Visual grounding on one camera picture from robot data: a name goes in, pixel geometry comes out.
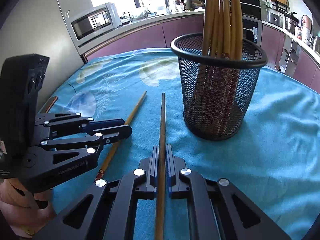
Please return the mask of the person's left hand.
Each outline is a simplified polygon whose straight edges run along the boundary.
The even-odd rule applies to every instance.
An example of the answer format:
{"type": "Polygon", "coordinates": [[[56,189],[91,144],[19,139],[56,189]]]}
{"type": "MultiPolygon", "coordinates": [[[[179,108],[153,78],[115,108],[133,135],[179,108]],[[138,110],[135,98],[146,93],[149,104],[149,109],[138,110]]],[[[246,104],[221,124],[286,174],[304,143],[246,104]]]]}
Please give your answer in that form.
{"type": "Polygon", "coordinates": [[[5,179],[1,182],[1,213],[15,235],[31,239],[56,216],[52,196],[52,189],[31,193],[18,179],[5,179]]]}

